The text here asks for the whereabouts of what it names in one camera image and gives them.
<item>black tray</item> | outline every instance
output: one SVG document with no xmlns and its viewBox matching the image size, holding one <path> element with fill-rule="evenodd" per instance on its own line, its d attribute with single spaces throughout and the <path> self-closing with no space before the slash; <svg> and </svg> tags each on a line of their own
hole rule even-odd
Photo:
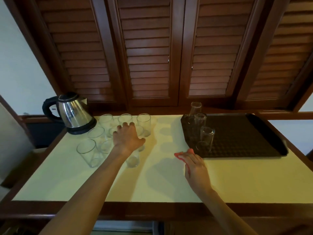
<svg viewBox="0 0 313 235">
<path fill-rule="evenodd" d="M 206 126 L 215 130 L 212 150 L 198 151 L 197 138 L 187 134 L 188 115 L 181 118 L 185 141 L 203 158 L 281 157 L 288 149 L 259 117 L 253 114 L 208 114 Z"/>
</svg>

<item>kettle base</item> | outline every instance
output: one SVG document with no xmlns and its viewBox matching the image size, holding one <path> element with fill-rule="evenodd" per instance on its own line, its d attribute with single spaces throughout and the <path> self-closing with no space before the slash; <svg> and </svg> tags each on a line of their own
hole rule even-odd
<svg viewBox="0 0 313 235">
<path fill-rule="evenodd" d="M 87 133 L 89 130 L 94 128 L 97 124 L 97 120 L 93 117 L 91 121 L 89 121 L 87 124 L 77 127 L 77 128 L 66 128 L 68 133 L 73 135 L 83 134 Z"/>
</svg>

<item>pink cloth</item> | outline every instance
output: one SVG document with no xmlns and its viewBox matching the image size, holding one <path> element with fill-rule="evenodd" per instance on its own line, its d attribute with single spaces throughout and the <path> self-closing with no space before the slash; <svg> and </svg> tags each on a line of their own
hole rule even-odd
<svg viewBox="0 0 313 235">
<path fill-rule="evenodd" d="M 188 149 L 188 150 L 187 150 L 187 153 L 195 154 L 193 149 Z M 183 162 L 187 165 L 187 168 L 188 168 L 188 174 L 190 175 L 190 168 L 189 168 L 188 164 L 185 162 L 185 160 L 184 160 L 184 159 L 182 159 L 182 158 L 178 157 L 178 156 L 180 156 L 180 155 L 182 155 L 182 154 L 183 154 L 183 152 L 180 152 L 180 153 L 174 153 L 174 156 L 175 156 L 175 157 L 177 157 L 179 160 L 182 160 L 182 161 L 183 161 Z"/>
</svg>

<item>wooden counter edge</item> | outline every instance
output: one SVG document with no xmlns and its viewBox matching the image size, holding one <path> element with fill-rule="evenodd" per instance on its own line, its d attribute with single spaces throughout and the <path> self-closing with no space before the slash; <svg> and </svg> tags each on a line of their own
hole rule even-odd
<svg viewBox="0 0 313 235">
<path fill-rule="evenodd" d="M 313 163 L 300 152 L 271 123 L 263 121 L 281 138 L 295 155 L 313 171 Z M 31 175 L 66 134 L 64 129 L 46 149 L 42 158 L 15 185 L 0 202 L 0 219 L 52 218 L 65 204 L 64 201 L 12 201 Z M 281 203 L 228 203 L 228 206 L 241 217 L 293 217 L 313 218 L 313 204 Z M 104 220 L 201 220 L 212 215 L 202 203 L 158 203 L 158 202 L 105 202 L 99 219 Z"/>
</svg>

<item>kettle lid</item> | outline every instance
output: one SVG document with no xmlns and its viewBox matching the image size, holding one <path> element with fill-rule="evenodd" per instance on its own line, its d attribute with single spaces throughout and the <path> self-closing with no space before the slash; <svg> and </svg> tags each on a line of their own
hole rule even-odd
<svg viewBox="0 0 313 235">
<path fill-rule="evenodd" d="M 58 102 L 72 102 L 78 97 L 79 95 L 77 93 L 70 91 L 64 95 L 60 95 L 58 98 Z"/>
</svg>

